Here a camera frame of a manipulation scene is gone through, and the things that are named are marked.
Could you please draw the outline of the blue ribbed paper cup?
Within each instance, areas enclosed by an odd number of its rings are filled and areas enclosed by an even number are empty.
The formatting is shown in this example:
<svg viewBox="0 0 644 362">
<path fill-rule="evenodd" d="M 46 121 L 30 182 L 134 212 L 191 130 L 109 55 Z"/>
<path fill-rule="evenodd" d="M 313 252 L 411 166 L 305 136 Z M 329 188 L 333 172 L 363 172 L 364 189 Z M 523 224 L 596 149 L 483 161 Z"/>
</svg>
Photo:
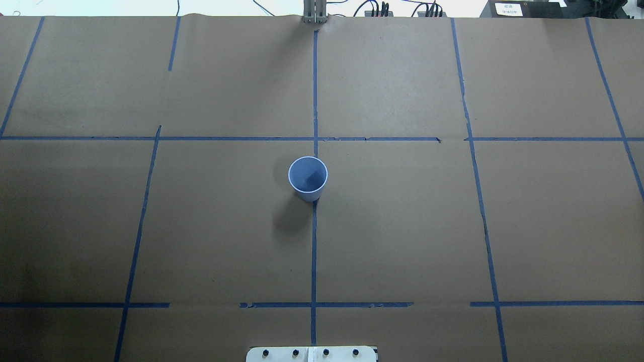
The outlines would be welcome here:
<svg viewBox="0 0 644 362">
<path fill-rule="evenodd" d="M 329 178 L 328 168 L 317 157 L 300 157 L 288 168 L 288 183 L 295 195 L 305 202 L 313 203 L 320 199 Z"/>
</svg>

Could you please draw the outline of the black box with white label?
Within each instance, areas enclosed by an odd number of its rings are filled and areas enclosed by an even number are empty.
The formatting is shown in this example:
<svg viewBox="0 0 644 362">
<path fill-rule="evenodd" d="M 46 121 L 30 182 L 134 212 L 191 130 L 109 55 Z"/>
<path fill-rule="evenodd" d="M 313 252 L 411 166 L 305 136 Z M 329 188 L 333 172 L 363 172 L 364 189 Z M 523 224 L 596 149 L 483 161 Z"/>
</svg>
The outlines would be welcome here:
<svg viewBox="0 0 644 362">
<path fill-rule="evenodd" d="M 573 19 L 564 1 L 487 1 L 479 18 Z"/>
</svg>

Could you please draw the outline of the aluminium frame post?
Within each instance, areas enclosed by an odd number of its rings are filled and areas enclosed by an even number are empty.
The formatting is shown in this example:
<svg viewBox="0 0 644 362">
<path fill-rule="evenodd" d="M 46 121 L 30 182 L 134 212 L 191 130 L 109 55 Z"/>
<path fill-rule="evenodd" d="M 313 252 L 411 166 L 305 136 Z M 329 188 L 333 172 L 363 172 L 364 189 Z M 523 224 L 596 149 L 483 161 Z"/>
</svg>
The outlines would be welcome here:
<svg viewBox="0 0 644 362">
<path fill-rule="evenodd" d="M 324 24 L 328 21 L 327 0 L 303 0 L 302 22 Z"/>
</svg>

